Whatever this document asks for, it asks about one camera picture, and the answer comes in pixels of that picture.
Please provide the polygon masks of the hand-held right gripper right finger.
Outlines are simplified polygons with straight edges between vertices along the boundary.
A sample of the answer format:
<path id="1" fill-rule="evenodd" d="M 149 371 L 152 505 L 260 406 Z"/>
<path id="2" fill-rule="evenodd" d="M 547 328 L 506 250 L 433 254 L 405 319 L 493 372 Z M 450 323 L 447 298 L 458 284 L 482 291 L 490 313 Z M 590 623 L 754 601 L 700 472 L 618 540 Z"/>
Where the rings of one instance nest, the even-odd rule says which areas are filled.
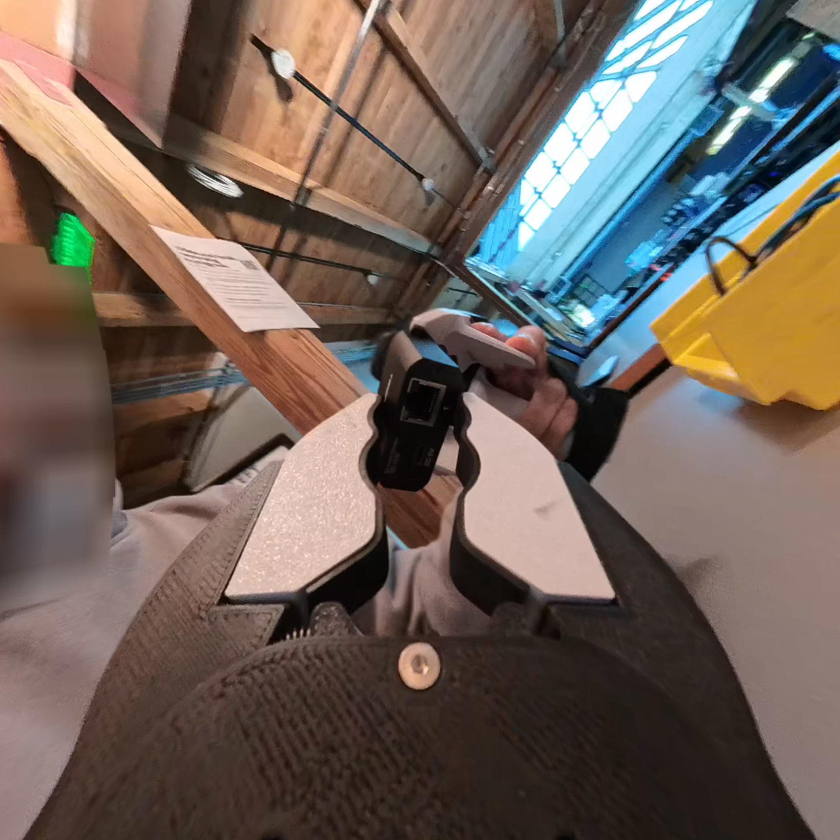
<path id="1" fill-rule="evenodd" d="M 607 607 L 613 583 L 558 462 L 479 395 L 454 430 L 458 496 L 449 575 L 486 615 L 507 603 Z"/>

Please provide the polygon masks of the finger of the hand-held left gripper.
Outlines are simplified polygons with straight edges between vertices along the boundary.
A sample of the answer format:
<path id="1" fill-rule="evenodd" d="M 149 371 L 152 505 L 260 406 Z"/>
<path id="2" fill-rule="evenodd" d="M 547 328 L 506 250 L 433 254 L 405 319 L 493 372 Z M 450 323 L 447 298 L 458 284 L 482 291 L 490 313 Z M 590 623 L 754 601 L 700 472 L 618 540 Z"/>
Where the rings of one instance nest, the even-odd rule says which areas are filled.
<path id="1" fill-rule="evenodd" d="M 467 323 L 461 323 L 451 334 L 451 356 L 460 370 L 474 365 L 489 370 L 505 367 L 532 370 L 534 360 L 505 342 L 491 338 L 477 331 Z"/>
<path id="2" fill-rule="evenodd" d="M 430 309 L 416 315 L 408 334 L 415 339 L 446 343 L 464 329 L 470 328 L 470 313 L 451 308 Z"/>

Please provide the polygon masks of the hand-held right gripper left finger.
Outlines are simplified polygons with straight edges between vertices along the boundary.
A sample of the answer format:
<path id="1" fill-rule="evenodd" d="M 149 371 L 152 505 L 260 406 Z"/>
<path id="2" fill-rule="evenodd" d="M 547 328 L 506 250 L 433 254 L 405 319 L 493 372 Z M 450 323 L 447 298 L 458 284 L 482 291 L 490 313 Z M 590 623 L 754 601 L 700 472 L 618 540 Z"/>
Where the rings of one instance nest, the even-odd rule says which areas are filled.
<path id="1" fill-rule="evenodd" d="M 227 583 L 228 601 L 299 614 L 336 602 L 354 613 L 383 587 L 385 514 L 366 469 L 376 404 L 363 395 L 293 446 Z"/>

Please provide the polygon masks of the black network adapter box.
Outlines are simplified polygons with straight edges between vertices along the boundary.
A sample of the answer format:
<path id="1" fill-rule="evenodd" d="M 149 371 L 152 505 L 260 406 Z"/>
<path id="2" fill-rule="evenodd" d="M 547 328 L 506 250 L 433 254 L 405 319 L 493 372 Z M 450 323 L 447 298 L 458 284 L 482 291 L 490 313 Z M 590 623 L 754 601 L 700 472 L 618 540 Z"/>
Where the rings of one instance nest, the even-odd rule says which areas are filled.
<path id="1" fill-rule="evenodd" d="M 386 489 L 423 490 L 455 425 L 465 377 L 434 342 L 405 331 L 384 337 L 371 372 L 380 387 L 372 415 L 375 440 L 366 460 L 368 476 Z"/>

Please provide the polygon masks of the yellow plastic bin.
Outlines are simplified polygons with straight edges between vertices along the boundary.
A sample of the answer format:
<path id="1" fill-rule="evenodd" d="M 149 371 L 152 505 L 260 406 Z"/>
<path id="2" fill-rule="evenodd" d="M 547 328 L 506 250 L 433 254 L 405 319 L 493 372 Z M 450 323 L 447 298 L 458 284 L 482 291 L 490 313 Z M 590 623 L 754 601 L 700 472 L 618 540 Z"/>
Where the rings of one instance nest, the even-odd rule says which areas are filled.
<path id="1" fill-rule="evenodd" d="M 650 324 L 674 366 L 761 405 L 838 404 L 838 184 L 834 152 L 745 238 L 709 238 L 705 273 Z"/>

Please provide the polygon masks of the grey desk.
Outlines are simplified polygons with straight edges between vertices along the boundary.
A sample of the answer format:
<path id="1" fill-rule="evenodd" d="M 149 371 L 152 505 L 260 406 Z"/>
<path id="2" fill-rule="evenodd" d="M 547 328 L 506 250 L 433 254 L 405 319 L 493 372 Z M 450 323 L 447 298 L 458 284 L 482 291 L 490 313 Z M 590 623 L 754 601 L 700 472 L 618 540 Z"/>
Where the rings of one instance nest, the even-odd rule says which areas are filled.
<path id="1" fill-rule="evenodd" d="M 838 408 L 762 406 L 669 368 L 594 487 L 677 570 L 782 781 L 839 837 Z"/>

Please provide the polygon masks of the person's left hand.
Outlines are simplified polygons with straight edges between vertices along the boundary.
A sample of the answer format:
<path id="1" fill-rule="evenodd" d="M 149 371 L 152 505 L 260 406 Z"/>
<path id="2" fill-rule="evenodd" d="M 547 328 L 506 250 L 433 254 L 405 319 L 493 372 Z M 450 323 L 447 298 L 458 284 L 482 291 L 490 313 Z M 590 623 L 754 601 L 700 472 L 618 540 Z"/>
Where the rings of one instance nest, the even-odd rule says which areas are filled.
<path id="1" fill-rule="evenodd" d="M 518 416 L 519 424 L 537 438 L 553 457 L 564 461 L 578 405 L 567 386 L 549 373 L 548 343 L 544 332 L 528 326 L 508 338 L 488 322 L 476 322 L 472 328 L 532 359 L 530 370 L 506 365 L 487 371 L 486 379 L 498 392 L 526 403 Z"/>

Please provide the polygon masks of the grey box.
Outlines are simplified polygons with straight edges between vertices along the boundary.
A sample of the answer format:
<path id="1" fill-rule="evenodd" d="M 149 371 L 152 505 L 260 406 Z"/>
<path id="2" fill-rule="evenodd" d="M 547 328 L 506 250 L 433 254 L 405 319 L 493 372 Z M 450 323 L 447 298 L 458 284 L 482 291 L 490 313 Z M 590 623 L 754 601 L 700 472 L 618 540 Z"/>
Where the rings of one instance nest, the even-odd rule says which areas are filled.
<path id="1" fill-rule="evenodd" d="M 207 409 L 185 462 L 183 486 L 191 492 L 235 476 L 301 434 L 252 385 L 223 389 Z"/>

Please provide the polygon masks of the white paper sheet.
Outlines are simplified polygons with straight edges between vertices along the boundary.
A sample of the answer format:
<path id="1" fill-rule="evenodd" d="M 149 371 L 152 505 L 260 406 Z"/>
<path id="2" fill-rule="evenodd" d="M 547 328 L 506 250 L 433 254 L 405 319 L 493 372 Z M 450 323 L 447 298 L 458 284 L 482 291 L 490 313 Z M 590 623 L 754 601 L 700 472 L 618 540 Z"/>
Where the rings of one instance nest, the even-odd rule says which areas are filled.
<path id="1" fill-rule="evenodd" d="M 243 332 L 319 328 L 244 246 L 152 229 Z"/>

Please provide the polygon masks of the large paned window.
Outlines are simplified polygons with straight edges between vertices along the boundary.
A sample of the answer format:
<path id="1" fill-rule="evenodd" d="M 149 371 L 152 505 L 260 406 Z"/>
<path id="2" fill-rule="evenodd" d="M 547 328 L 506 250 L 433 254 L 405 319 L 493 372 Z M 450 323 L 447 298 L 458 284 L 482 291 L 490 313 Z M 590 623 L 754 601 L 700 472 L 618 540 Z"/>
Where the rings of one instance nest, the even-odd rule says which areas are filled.
<path id="1" fill-rule="evenodd" d="M 712 9 L 712 1 L 642 2 L 607 53 L 594 80 L 566 113 L 524 172 L 518 220 L 508 241 L 523 250 L 564 200 L 679 53 L 688 32 Z"/>

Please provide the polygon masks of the person's grey clothing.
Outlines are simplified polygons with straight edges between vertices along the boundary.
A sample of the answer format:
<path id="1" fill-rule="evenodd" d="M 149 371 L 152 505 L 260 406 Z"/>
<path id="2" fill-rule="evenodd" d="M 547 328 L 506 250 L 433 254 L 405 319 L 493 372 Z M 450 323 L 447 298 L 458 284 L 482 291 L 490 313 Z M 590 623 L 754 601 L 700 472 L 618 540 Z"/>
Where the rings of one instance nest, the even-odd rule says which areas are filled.
<path id="1" fill-rule="evenodd" d="M 175 557 L 271 463 L 279 446 L 223 484 L 123 508 L 115 482 L 107 562 L 92 582 L 2 617 L 1 837 L 22 838 L 63 771 L 93 691 L 130 620 Z M 449 572 L 457 504 L 428 545 L 389 540 L 389 577 L 353 616 L 366 635 L 478 635 L 489 617 Z"/>

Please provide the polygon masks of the wooden beam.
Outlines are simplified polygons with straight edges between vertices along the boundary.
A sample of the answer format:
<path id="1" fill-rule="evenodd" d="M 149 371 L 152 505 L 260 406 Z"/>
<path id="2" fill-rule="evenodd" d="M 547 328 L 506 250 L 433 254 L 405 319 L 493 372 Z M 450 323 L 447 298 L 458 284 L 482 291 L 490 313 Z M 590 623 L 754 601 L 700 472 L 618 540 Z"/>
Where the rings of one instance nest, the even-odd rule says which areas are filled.
<path id="1" fill-rule="evenodd" d="M 243 184 L 239 199 L 191 177 L 185 163 L 124 144 L 71 90 L 24 60 L 2 60 L 2 134 L 46 182 L 58 213 L 76 213 L 98 244 L 92 295 L 115 392 L 118 477 L 128 499 L 151 501 L 186 482 L 202 398 L 141 395 L 164 379 L 219 379 L 236 365 L 299 433 L 370 390 L 313 330 L 243 332 L 155 233 L 238 241 L 265 264 L 268 236 L 291 217 L 279 196 Z"/>

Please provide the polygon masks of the green light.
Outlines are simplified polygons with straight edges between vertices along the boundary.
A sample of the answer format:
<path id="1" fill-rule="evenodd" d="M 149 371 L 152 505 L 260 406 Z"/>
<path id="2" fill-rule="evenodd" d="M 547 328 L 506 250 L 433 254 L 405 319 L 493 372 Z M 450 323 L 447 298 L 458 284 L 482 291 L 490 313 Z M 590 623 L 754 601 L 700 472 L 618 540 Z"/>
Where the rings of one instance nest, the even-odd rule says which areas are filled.
<path id="1" fill-rule="evenodd" d="M 59 211 L 55 233 L 52 236 L 49 257 L 53 264 L 79 270 L 92 285 L 92 266 L 95 258 L 96 239 L 79 216 L 69 210 Z"/>

